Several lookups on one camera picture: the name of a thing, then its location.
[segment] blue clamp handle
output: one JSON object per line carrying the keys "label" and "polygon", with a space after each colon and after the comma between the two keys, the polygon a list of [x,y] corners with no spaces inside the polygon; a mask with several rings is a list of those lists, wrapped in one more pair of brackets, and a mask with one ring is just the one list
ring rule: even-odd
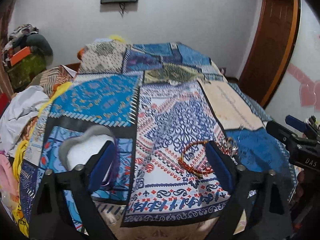
{"label": "blue clamp handle", "polygon": [[107,141],[105,144],[110,142],[109,146],[104,150],[103,147],[100,151],[104,150],[103,155],[98,160],[94,169],[90,173],[88,191],[90,193],[98,190],[102,184],[103,178],[105,177],[112,161],[116,156],[116,147],[111,141]]}
{"label": "blue clamp handle", "polygon": [[302,133],[304,133],[308,129],[307,125],[304,122],[300,121],[299,119],[291,115],[287,115],[287,117],[285,118],[285,123]]}
{"label": "blue clamp handle", "polygon": [[225,163],[210,143],[205,145],[205,155],[223,190],[231,193],[233,191],[235,182]]}

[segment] pile of clothes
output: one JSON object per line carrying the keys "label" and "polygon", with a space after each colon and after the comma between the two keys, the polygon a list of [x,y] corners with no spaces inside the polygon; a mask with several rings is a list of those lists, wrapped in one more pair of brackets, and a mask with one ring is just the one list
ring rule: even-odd
{"label": "pile of clothes", "polygon": [[12,88],[22,91],[31,80],[46,69],[44,56],[52,56],[52,49],[39,30],[30,24],[16,28],[2,50],[4,70]]}
{"label": "pile of clothes", "polygon": [[2,203],[25,236],[28,236],[28,222],[19,200],[23,155],[39,115],[66,90],[72,78],[70,69],[62,65],[41,72],[27,89],[14,95],[0,118],[0,193],[7,196],[4,199],[7,201],[2,199]]}

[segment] black clamp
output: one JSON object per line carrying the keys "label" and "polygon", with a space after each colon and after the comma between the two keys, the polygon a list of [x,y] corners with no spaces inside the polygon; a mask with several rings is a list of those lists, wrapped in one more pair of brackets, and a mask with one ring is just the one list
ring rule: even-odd
{"label": "black clamp", "polygon": [[[222,167],[218,179],[226,180],[225,185],[233,182],[233,187],[229,187],[231,197],[228,204],[223,209],[218,221],[206,236],[205,240],[215,238],[229,240],[258,240],[258,239],[276,239],[282,240],[292,234],[292,225],[289,212],[289,205],[286,194],[283,192],[281,178],[276,172],[270,170],[268,172],[249,171],[242,164],[236,165],[227,155],[224,155],[214,142],[209,142],[214,148],[211,153],[215,158],[210,156],[206,151],[208,161],[215,160]],[[242,216],[243,210],[248,207],[248,195],[252,190],[257,190],[257,198],[253,205],[251,214],[247,215],[247,225],[245,230],[236,235],[234,231]]]}
{"label": "black clamp", "polygon": [[[86,164],[78,164],[71,171],[61,173],[54,173],[51,169],[45,171],[32,208],[29,225],[31,239],[116,239],[90,196],[92,191],[98,189],[92,185],[99,187],[102,182],[101,172],[97,175],[94,170],[98,166],[101,171],[106,159],[103,155],[109,152],[115,152],[115,146],[111,141],[107,141],[100,152],[93,155]],[[89,238],[76,230],[63,190],[71,190],[83,226],[90,235]]]}
{"label": "black clamp", "polygon": [[299,138],[274,121],[267,123],[267,133],[285,144],[290,153],[291,164],[320,172],[320,132],[313,125],[305,124],[292,116],[286,117],[286,123],[303,132],[307,138]]}

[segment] yellow fabric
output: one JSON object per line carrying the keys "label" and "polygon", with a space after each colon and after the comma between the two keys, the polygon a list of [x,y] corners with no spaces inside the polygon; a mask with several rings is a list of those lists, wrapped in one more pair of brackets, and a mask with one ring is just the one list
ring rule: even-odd
{"label": "yellow fabric", "polygon": [[[21,172],[21,164],[23,160],[24,153],[27,149],[29,142],[24,140],[19,143],[16,155],[12,164],[13,175],[19,182],[20,172]],[[26,221],[25,217],[23,216],[22,208],[20,205],[20,193],[19,193],[19,204],[18,206],[12,210],[12,215],[17,222],[17,225],[20,231],[26,236],[29,237],[29,225]]]}
{"label": "yellow fabric", "polygon": [[53,94],[50,100],[41,106],[38,113],[38,117],[40,117],[43,109],[45,109],[49,104],[51,104],[58,96],[61,96],[64,92],[66,92],[71,85],[72,85],[72,82],[66,82],[58,86],[57,91]]}
{"label": "yellow fabric", "polygon": [[119,36],[119,35],[110,35],[110,36],[109,36],[109,39],[116,40],[116,41],[120,41],[120,42],[122,42],[122,43],[127,43],[127,42],[125,41],[125,39],[122,38],[122,37]]}
{"label": "yellow fabric", "polygon": [[21,143],[19,143],[17,151],[16,151],[16,155],[12,164],[12,170],[13,170],[13,175],[14,177],[17,179],[17,181],[19,182],[19,176],[20,176],[20,172],[21,172],[21,164],[22,164],[22,160],[23,160],[23,155],[25,150],[27,149],[28,146],[28,141],[24,140]]}
{"label": "yellow fabric", "polygon": [[[40,117],[42,110],[45,109],[50,103],[52,103],[58,96],[62,95],[64,92],[68,90],[68,88],[72,85],[72,82],[66,82],[60,86],[58,86],[57,91],[54,93],[54,95],[50,98],[48,102],[42,105],[42,107],[39,110],[38,117]],[[31,135],[35,129],[35,126],[30,130],[29,133],[29,138],[31,138]],[[29,142],[24,140],[21,143],[19,143],[16,155],[12,164],[12,169],[13,169],[13,175],[14,177],[18,180],[20,180],[20,172],[21,172],[21,165],[22,165],[22,160],[24,153],[28,147]],[[14,219],[16,220],[18,227],[20,231],[26,236],[29,237],[29,225],[28,222],[26,221],[25,217],[23,216],[22,208],[20,205],[20,192],[19,192],[19,204],[18,206],[12,210],[12,215]]]}

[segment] grey fabric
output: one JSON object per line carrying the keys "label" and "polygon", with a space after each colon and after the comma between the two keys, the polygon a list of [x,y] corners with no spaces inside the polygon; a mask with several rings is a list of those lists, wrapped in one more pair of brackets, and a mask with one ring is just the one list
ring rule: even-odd
{"label": "grey fabric", "polygon": [[34,33],[27,37],[26,46],[36,46],[38,47],[44,55],[51,56],[53,55],[53,51],[47,42],[47,40],[41,34]]}

